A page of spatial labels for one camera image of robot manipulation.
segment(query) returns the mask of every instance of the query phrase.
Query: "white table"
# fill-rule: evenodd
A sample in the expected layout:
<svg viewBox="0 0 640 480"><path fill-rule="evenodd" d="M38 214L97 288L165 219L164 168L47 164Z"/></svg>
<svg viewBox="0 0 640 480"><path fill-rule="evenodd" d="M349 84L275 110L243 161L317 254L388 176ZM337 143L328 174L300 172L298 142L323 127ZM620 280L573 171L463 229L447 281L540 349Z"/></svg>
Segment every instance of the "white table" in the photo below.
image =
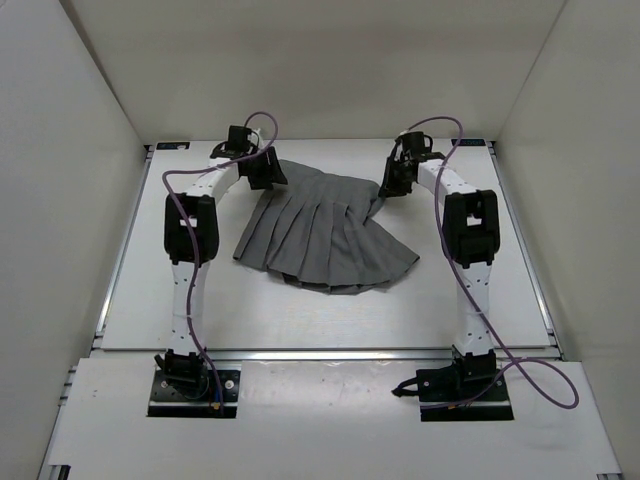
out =
<svg viewBox="0 0 640 480"><path fill-rule="evenodd" d="M80 362L52 439L69 480L596 479L619 472L578 363L558 366L581 403L563 411L507 372L515 420L421 423L415 398L389 391L414 362L244 362L233 420L147 418L151 353ZM527 367L558 399L549 369Z"/></svg>
<svg viewBox="0 0 640 480"><path fill-rule="evenodd" d="M153 155L113 294L102 348L164 350L171 329L173 280L163 249L162 172L202 168L216 142ZM390 140L278 141L280 158L326 172L382 181ZM447 139L435 142L446 153ZM451 166L478 188L498 193L502 243L491 276L490 317L507 345L547 347L549 337L487 147L460 148ZM195 177L173 177L177 191ZM433 196L419 186L389 199L375 220L420 255L396 285L356 296L328 296L285 285L241 266L232 252L261 192L245 179L218 206L220 252L206 284L204 331L210 349L448 349L456 289L437 235Z"/></svg>

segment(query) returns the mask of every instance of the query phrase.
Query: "cloth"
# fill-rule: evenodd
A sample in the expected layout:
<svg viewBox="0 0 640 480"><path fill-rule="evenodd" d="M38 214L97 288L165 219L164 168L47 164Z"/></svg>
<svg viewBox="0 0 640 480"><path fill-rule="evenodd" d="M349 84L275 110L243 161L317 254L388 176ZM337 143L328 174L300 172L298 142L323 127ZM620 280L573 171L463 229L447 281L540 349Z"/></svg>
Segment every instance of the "cloth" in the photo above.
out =
<svg viewBox="0 0 640 480"><path fill-rule="evenodd" d="M233 258L287 283L354 294L395 282L418 255L371 219L382 207L370 180L280 160L288 186L258 200Z"/></svg>

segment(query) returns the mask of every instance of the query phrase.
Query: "white enclosure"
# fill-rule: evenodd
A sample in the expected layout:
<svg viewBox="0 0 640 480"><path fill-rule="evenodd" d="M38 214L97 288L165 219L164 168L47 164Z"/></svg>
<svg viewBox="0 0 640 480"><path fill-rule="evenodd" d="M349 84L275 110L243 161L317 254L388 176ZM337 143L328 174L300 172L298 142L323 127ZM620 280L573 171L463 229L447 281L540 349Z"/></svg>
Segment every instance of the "white enclosure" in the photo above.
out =
<svg viewBox="0 0 640 480"><path fill-rule="evenodd" d="M562 0L63 4L153 143L222 138L257 107L282 138L390 138L447 112L495 139Z"/></svg>
<svg viewBox="0 0 640 480"><path fill-rule="evenodd" d="M636 0L0 0L0 476L36 478L43 465L49 480L58 471L49 464L66 464L71 480L215 468L229 478L640 479L639 19ZM449 358L452 340L441 317L453 280L432 198L417 193L379 214L422 255L406 282L328 307L300 294L297 309L278 304L264 317L257 302L293 287L229 258L259 195L243 184L219 209L216 262L228 284L218 288L216 265L209 281L212 297L245 310L220 331L214 315L205 320L219 358L243 362L239 417L220 428L147 421L171 303L158 177L202 165L208 141L258 109L280 121L281 157L378 182L384 139L420 118L452 115L467 137L496 141L495 152L452 159L499 193L496 261L513 269L496 263L495 321L517 355L569 374L580 407L552 408L512 370L514 422L413 423L415 404L388 391ZM455 134L446 123L427 128ZM172 140L202 142L145 164L143 143ZM251 282L258 296L243 305L232 292ZM392 310L411 317L404 330L387 328ZM299 317L308 323L296 330ZM531 370L566 400L552 373ZM283 447L263 449L285 424ZM406 446L389 446L402 435ZM233 469L238 445L251 461Z"/></svg>

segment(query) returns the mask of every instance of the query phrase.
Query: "purple cable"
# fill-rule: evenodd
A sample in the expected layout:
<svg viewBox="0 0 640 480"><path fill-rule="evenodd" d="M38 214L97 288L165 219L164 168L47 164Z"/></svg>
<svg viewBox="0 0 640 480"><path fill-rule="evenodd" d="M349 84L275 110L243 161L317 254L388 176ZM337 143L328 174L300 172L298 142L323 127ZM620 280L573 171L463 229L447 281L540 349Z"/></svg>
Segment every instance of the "purple cable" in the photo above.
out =
<svg viewBox="0 0 640 480"><path fill-rule="evenodd" d="M193 339L193 344L198 349L198 352L200 353L200 355L202 355L202 357L206 360L206 362L211 367L211 371L213 372L213 377L216 381L216 388L218 389L218 392L221 393L220 394L220 411L222 413L224 413L224 401L222 400L222 384L220 383L220 376L218 375L218 370L213 364L213 360L211 359L207 351L204 349L204 347L198 340L198 337L196 336L196 332L193 329L193 321L191 319L191 296L193 295L193 289L195 288L195 285L196 285L196 277L198 276L198 269L200 268L200 249L198 248L198 240L196 238L196 232L191 226L191 222L189 221L189 215L187 215L187 212L184 210L184 207L180 203L180 199L171 188L171 185L169 184L169 181L168 181L168 177L170 175L191 175L191 174L210 173L216 170L222 170L224 168L230 167L231 165L236 164L238 162L243 162L245 160L253 160L254 158L257 158L260 155L262 155L264 152L266 152L269 149L269 147L271 147L271 145L273 145L273 142L275 142L276 138L278 137L278 122L276 121L275 117L270 113L259 111L249 115L249 117L244 123L244 126L246 127L249 121L253 117L256 117L258 115L264 115L266 117L269 117L269 119L273 122L274 132L271 140L269 140L269 142L267 142L267 144L263 148L258 150L256 153L253 153L251 155L245 155L244 157L234 158L233 160L229 160L228 162L224 162L219 165L215 165L213 167L201 168L198 170L167 170L162 174L162 183L164 184L165 188L169 192L169 196L171 197L171 200L173 200L173 203L176 205L176 208L178 209L178 213L180 214L180 217L182 217L182 220L184 220L185 226L187 227L187 232L189 232L189 238L191 239L191 246L193 247L193 274L191 275L191 281L189 282L189 287L187 289L187 305L186 305L187 326L189 328L189 335L191 335L191 338Z"/></svg>
<svg viewBox="0 0 640 480"><path fill-rule="evenodd" d="M556 367L555 365L552 365L549 362L545 362L544 360L539 360L539 359L534 359L534 358L516 358L511 353L511 351L507 348L505 343L502 341L502 339L498 335L498 332L496 332L495 328L493 328L493 325L491 325L491 322L489 321L489 318L487 318L487 316L482 312L482 309L480 308L480 306L478 305L476 300L473 298L473 295L471 295L471 292L469 292L469 290L467 288L465 288L464 280L462 279L462 277L460 276L460 274L456 270L456 266L454 264L454 261L451 258L451 253L449 252L449 249L447 248L447 245L446 245L446 242L445 242L445 239L444 239L444 232L442 231L442 220L440 218L440 207L439 207L439 203L438 203L438 198L440 198L439 197L440 180L442 178L442 174L444 173L444 170L445 170L445 168L447 166L447 163L449 162L449 159L454 154L454 152L457 150L458 146L460 145L460 142L462 141L462 138L464 137L464 129L462 128L462 124L460 123L459 120L457 120L457 119L455 119L453 117L446 116L446 115L441 115L441 116L430 117L430 118L426 118L424 120L421 120L421 121L411 125L407 129L407 131L413 130L414 128L416 128L419 125L422 125L424 123L431 122L431 121L434 121L434 120L449 120L449 121L455 123L458 126L458 138L456 139L455 143L453 144L453 147L451 148L449 153L447 153L447 155L444 157L444 160L442 161L442 164L440 165L440 169L438 170L438 175L436 176L436 188L435 188L435 191L433 192L434 193L434 197L435 197L435 202L434 203L435 203L435 213L436 213L436 225L438 227L438 235L440 235L440 240L441 240L441 243L443 245L444 256L446 257L447 262L449 262L449 266L451 267L451 271L453 272L453 276L456 278L456 281L458 282L458 285L460 286L460 288L462 289L462 291L466 295L467 299L469 300L469 303L471 303L473 308L476 310L476 313L480 316L480 318L482 319L484 324L487 326L487 328L491 332L491 335L493 335L493 338L496 339L496 342L498 342L498 345L500 346L500 348L502 348L504 353L507 355L507 357L509 358L510 362L506 366L504 366L497 373L497 375L495 376L495 378L493 379L491 384L489 384L484 390L482 390L479 394L475 395L474 397L469 398L467 400L460 400L460 401L457 401L457 402L450 402L450 403L441 403L441 404L437 404L437 405L426 406L426 407L423 407L423 408L425 408L425 409L452 408L452 407L456 407L456 406L459 406L459 405L470 404L470 403L474 402L475 400L477 400L478 398L480 398L482 395L484 395L487 391L489 391L489 389L491 387L493 387L493 385L504 375L504 373L509 368L515 366L515 367L518 368L518 370L520 370L520 373L522 373L522 376L531 384L531 386L540 395L542 395L543 398L545 398L546 400L548 400L550 403L552 403L553 405L555 405L557 407L563 408L565 410L572 410L572 409L576 408L578 406L578 404L580 403L580 396L578 394L578 389L576 388L574 383L571 381L571 379L562 370L560 370L558 367ZM573 396L574 396L573 403L570 403L570 404L561 403L558 400L556 400L555 398L551 397L547 392L545 392L540 387L540 385L538 385L536 383L536 381L533 378L531 378L531 376L527 373L527 371L522 367L522 365L521 365L522 363L537 363L537 364L540 364L540 365L544 365L545 367L548 367L551 370L553 370L556 373L558 373L567 382L567 384L571 388L571 391L572 391Z"/></svg>

